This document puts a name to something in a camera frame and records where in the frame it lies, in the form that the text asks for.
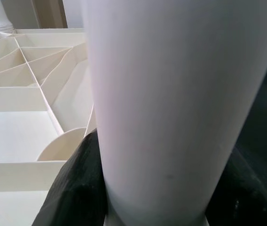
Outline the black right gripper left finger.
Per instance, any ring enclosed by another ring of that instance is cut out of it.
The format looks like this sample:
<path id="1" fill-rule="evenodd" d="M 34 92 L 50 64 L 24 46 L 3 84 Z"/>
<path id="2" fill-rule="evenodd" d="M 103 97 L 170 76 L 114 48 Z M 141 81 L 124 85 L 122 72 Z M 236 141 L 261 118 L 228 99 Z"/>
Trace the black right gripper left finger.
<path id="1" fill-rule="evenodd" d="M 94 130 L 60 169 L 31 226 L 103 226 L 106 214 L 106 187 Z"/>

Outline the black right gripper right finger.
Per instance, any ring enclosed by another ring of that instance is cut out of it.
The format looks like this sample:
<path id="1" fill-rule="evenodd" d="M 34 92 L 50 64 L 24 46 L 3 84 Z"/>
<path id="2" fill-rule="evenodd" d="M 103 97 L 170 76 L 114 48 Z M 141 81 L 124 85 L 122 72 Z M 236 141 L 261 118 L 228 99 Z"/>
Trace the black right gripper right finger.
<path id="1" fill-rule="evenodd" d="M 228 159 L 205 216 L 209 226 L 267 226 L 267 190 L 237 149 Z"/>

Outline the white plastic table top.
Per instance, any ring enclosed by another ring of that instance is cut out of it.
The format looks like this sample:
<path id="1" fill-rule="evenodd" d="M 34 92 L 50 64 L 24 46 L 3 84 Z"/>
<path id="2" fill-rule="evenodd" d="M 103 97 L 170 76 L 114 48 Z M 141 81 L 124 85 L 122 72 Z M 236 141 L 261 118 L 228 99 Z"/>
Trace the white plastic table top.
<path id="1" fill-rule="evenodd" d="M 0 32 L 0 226 L 31 226 L 95 118 L 82 29 Z"/>

